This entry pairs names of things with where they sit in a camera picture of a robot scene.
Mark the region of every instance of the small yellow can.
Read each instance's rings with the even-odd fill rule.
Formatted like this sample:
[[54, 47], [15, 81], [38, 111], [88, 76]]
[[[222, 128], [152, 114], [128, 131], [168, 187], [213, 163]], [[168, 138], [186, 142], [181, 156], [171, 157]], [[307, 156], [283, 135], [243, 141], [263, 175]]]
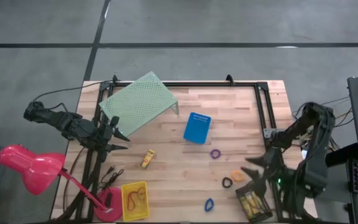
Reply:
[[153, 156], [154, 156], [154, 151], [149, 149], [140, 166], [146, 169], [149, 166], [150, 161], [153, 159]]

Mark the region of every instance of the purple ring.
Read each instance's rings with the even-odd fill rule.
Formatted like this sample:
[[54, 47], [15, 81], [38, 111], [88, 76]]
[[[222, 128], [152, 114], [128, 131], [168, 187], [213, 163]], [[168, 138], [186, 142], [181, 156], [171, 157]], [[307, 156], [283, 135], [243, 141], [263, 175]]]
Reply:
[[221, 151], [219, 149], [213, 149], [209, 155], [212, 157], [212, 159], [217, 159], [219, 157], [221, 157]]

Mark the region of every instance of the lamp base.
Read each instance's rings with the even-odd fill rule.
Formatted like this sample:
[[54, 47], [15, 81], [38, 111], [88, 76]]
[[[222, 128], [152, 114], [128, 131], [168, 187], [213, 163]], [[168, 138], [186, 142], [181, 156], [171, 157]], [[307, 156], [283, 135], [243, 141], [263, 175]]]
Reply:
[[99, 207], [94, 207], [93, 211], [98, 219], [104, 222], [113, 222], [121, 218], [122, 198], [120, 189], [110, 187], [106, 190], [102, 190], [99, 192], [98, 198], [109, 208], [108, 212], [104, 212]]

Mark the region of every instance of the blue container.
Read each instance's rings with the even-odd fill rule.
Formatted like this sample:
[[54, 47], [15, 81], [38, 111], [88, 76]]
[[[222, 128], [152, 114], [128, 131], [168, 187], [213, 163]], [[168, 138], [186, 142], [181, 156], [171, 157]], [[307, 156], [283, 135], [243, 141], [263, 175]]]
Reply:
[[211, 120], [209, 116], [191, 112], [187, 121], [184, 138], [197, 144], [204, 144]]

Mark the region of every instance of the green perforated shelf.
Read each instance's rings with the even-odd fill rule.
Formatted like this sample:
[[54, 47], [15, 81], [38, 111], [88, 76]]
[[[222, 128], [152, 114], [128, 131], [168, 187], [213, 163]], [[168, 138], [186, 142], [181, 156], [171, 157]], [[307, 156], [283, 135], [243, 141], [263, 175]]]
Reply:
[[178, 99], [154, 72], [149, 72], [121, 89], [102, 101], [99, 106], [109, 119], [113, 116], [119, 117], [118, 128], [125, 136], [129, 136], [168, 108], [179, 114]]

